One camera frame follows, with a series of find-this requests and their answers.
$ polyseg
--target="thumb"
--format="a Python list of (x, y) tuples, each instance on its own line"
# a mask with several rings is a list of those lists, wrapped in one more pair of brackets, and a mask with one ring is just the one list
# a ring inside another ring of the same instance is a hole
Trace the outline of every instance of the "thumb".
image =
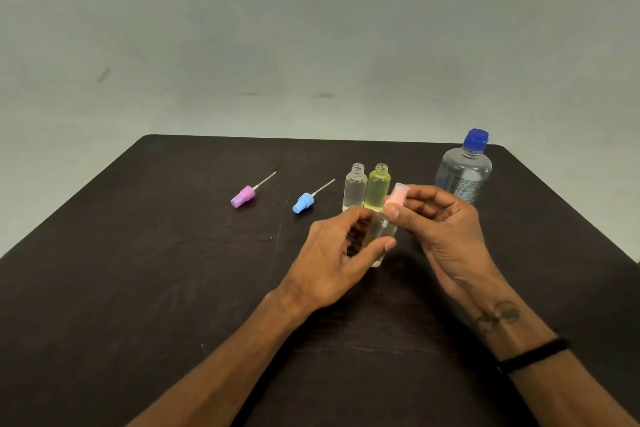
[(385, 204), (382, 208), (382, 213), (394, 225), (418, 236), (426, 237), (431, 227), (435, 225), (432, 220), (395, 203)]
[(397, 241), (394, 237), (376, 238), (367, 246), (365, 246), (357, 255), (351, 257), (349, 268), (356, 275), (364, 275), (375, 261), (382, 257), (385, 253), (396, 246)]

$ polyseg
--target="fingernail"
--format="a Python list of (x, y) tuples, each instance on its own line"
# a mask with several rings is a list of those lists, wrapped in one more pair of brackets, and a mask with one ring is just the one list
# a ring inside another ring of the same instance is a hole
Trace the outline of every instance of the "fingernail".
[(400, 214), (400, 210), (395, 204), (385, 204), (385, 206), (382, 208), (382, 214), (384, 214), (388, 218), (397, 218)]
[(396, 245), (397, 245), (396, 239), (389, 240), (387, 243), (385, 243), (385, 251), (388, 252)]

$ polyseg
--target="large bottle with blue cap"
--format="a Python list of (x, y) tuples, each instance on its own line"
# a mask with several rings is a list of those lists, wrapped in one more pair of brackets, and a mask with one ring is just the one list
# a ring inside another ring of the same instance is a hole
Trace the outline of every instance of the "large bottle with blue cap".
[(473, 204), (491, 173), (491, 160), (484, 155), (489, 133), (480, 128), (469, 130), (462, 147), (442, 157), (435, 185)]

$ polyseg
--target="table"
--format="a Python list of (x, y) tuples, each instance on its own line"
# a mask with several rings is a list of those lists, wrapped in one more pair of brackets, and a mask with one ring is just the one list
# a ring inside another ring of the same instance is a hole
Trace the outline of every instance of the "table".
[[(311, 222), (340, 212), (351, 164), (429, 183), (453, 146), (141, 138), (0, 260), (3, 425), (128, 422), (280, 282)], [(639, 418), (640, 270), (506, 149), (486, 153), (494, 172), (477, 208), (493, 258)], [(230, 205), (274, 169), (254, 201)], [(292, 335), (234, 425), (534, 423), (416, 242), (397, 238), (379, 269)]]

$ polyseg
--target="gray wall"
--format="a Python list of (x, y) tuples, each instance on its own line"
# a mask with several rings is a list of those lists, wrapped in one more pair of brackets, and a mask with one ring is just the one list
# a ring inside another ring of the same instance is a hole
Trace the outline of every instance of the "gray wall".
[(639, 45), (640, 0), (0, 0), (0, 253), (145, 133), (480, 126), (640, 259)]

